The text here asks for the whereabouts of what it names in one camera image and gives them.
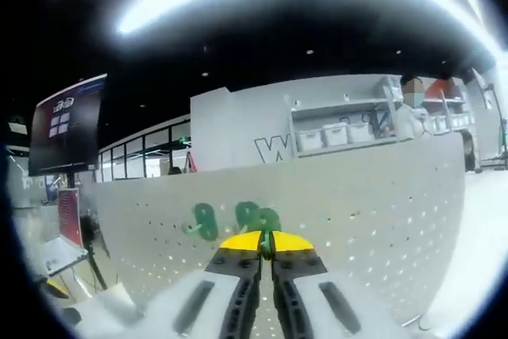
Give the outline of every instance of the display monitor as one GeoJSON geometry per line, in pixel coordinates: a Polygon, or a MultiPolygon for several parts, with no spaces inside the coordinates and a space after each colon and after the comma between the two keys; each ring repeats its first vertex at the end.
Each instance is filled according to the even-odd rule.
{"type": "Polygon", "coordinates": [[[33,115],[30,176],[95,169],[98,115],[106,76],[76,83],[39,102],[33,115]]]}

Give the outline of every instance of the black ceiling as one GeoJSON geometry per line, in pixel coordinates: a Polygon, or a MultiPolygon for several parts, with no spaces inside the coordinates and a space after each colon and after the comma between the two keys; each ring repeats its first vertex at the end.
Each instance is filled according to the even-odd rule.
{"type": "Polygon", "coordinates": [[[105,146],[188,113],[189,97],[218,87],[345,73],[464,76],[492,65],[477,41],[422,0],[205,0],[119,39],[114,18],[123,4],[10,0],[8,113],[30,125],[38,101],[107,72],[105,146]]]}

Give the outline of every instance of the floor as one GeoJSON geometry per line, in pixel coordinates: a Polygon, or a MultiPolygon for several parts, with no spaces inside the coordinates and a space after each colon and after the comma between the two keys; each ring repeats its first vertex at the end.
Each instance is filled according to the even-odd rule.
{"type": "MultiPolygon", "coordinates": [[[[456,251],[443,285],[420,323],[421,327],[429,330],[422,331],[415,322],[408,327],[412,337],[454,337],[488,301],[488,295],[495,291],[508,258],[507,195],[508,171],[467,174],[464,216],[456,251]]],[[[24,227],[33,229],[34,223],[31,221],[27,228],[27,222],[21,220],[17,221],[17,225],[22,232],[24,227]]],[[[75,305],[83,312],[83,322],[77,329],[85,337],[96,337],[99,328],[102,329],[101,334],[117,333],[124,324],[139,318],[106,252],[99,243],[94,249],[95,259],[110,287],[106,293],[100,293],[100,286],[87,262],[56,277],[71,296],[56,303],[60,307],[75,305]],[[97,298],[90,298],[97,293],[97,298]],[[92,303],[99,299],[100,306],[92,303]],[[111,312],[112,305],[116,313],[111,312]]]]}

